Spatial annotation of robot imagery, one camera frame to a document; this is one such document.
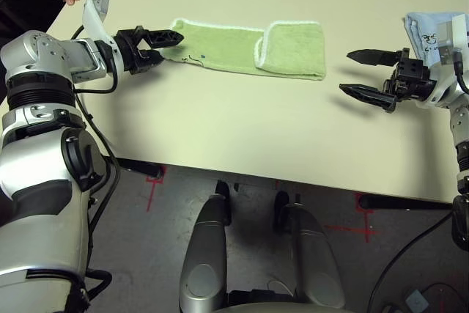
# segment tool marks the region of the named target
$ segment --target floor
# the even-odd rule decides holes
[[[90,264],[112,272],[114,280],[89,312],[179,311],[178,280],[192,226],[218,179],[227,181],[232,192],[233,222],[226,229],[229,291],[265,289],[272,278],[295,288],[288,236],[274,235],[270,228],[274,197],[285,190],[290,196],[300,194],[325,228],[347,308],[353,312],[366,310],[377,277],[396,252],[447,214],[447,210],[364,213],[356,207],[352,191],[223,172],[168,166],[162,180],[123,172],[94,233]],[[238,191],[233,189],[235,183]],[[467,300],[468,273],[468,254],[453,244],[448,221],[395,264],[373,312],[381,312],[389,302],[410,312],[405,297],[437,281],[452,285]],[[285,293],[280,285],[272,288]],[[430,302],[425,312],[465,311],[444,286],[432,287],[424,297]]]

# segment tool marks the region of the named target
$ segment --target black cable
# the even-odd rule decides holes
[[[110,89],[75,89],[75,93],[95,93],[99,95],[104,95],[107,93],[114,92],[117,88],[117,69],[114,58],[110,58],[109,63],[111,65],[112,71],[112,87]]]
[[[107,286],[112,281],[112,275],[108,271],[105,270],[96,270],[96,269],[86,269],[85,276],[90,279],[94,280],[101,280],[101,283],[98,284],[96,287],[88,290],[88,298],[90,301],[93,300],[96,296],[98,296],[102,291],[104,291]]]
[[[445,282],[434,282],[433,284],[430,284],[427,287],[425,287],[423,290],[421,290],[420,293],[423,295],[426,291],[430,290],[432,287],[437,286],[437,285],[449,288],[458,297],[458,299],[461,301],[462,305],[465,308],[468,307],[468,303],[465,301],[465,299],[462,297],[462,295],[459,293],[459,291],[456,290],[454,287],[452,287],[450,284],[447,284]]]
[[[457,84],[461,87],[462,91],[469,95],[469,88],[466,86],[466,83],[462,79],[462,74],[464,73],[464,65],[462,63],[462,52],[460,49],[455,48],[453,51],[453,68],[454,75],[456,75]]]
[[[443,225],[448,219],[450,219],[451,217],[451,214],[453,212],[451,211],[450,213],[448,213],[447,215],[445,215],[441,220],[439,220],[437,223],[435,223],[434,225],[432,225],[431,227],[429,227],[427,230],[425,230],[424,232],[422,232],[420,235],[417,235],[413,240],[411,240],[407,245],[405,245],[404,247],[402,247],[402,249],[397,252],[397,254],[394,256],[393,259],[391,259],[391,261],[388,263],[388,265],[386,265],[386,267],[383,269],[383,271],[381,272],[380,274],[380,277],[378,278],[378,280],[376,281],[376,284],[374,285],[373,287],[373,290],[372,290],[372,293],[370,294],[369,296],[369,300],[368,300],[368,307],[366,308],[366,313],[371,313],[372,311],[372,306],[373,306],[373,301],[374,301],[374,297],[376,296],[376,293],[378,291],[378,289],[380,288],[386,274],[389,272],[389,270],[392,268],[392,266],[397,262],[397,260],[402,257],[402,255],[406,252],[406,250],[408,250],[410,247],[412,247],[416,242],[418,242],[419,240],[421,240],[422,238],[424,238],[425,236],[427,236],[430,232],[436,230],[438,227],[440,227],[441,225]]]
[[[81,25],[80,27],[78,27],[78,29],[75,31],[75,33],[73,34],[72,36],[72,40],[76,40],[76,37],[78,37],[80,35],[80,33],[84,30],[84,27],[83,25]]]
[[[112,184],[109,187],[108,191],[106,192],[106,195],[104,196],[103,200],[101,201],[99,207],[96,210],[95,216],[93,216],[92,220],[89,223],[89,228],[91,232],[94,232],[96,225],[98,221],[100,220],[100,217],[103,214],[104,209],[106,208],[106,205],[108,205],[109,199],[111,199],[112,193],[116,190],[117,184],[119,183],[120,180],[120,167],[119,167],[119,162],[117,161],[116,156],[112,152],[112,149],[109,147],[108,142],[106,141],[106,138],[104,135],[101,133],[101,131],[96,127],[95,123],[93,122],[92,118],[93,116],[86,111],[84,108],[83,104],[81,103],[80,97],[75,94],[76,97],[76,103],[78,104],[78,107],[80,110],[83,112],[85,120],[88,122],[88,125],[90,126],[91,129],[96,133],[96,136],[101,140],[101,143],[103,143],[104,148],[106,149],[106,152],[109,154],[109,157],[111,158],[111,161],[114,165],[114,179],[112,180]]]
[[[469,95],[469,88],[464,83],[464,80],[462,79],[462,74],[456,74],[456,81],[459,84],[459,87],[461,87],[462,91],[466,95]]]

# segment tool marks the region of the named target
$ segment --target red tape mark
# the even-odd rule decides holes
[[[363,213],[363,219],[365,221],[365,231],[363,232],[365,234],[365,242],[369,243],[369,236],[373,235],[370,230],[369,230],[369,222],[368,222],[368,214],[372,214],[373,210],[372,209],[363,209],[360,206],[360,197],[362,194],[360,192],[357,192],[355,194],[355,210],[359,213]]]
[[[152,206],[153,196],[155,195],[156,184],[162,184],[164,181],[164,175],[166,175],[166,167],[162,166],[163,168],[163,176],[160,179],[156,179],[154,177],[147,176],[145,182],[152,183],[152,190],[149,193],[148,205],[147,205],[147,213],[149,212],[150,207]]]
[[[355,227],[336,227],[334,225],[325,225],[324,227],[326,229],[331,229],[331,230],[350,231],[350,232],[355,232],[357,234],[365,234],[365,235],[376,235],[377,233],[379,233],[378,231],[368,230],[368,229],[357,229]]]

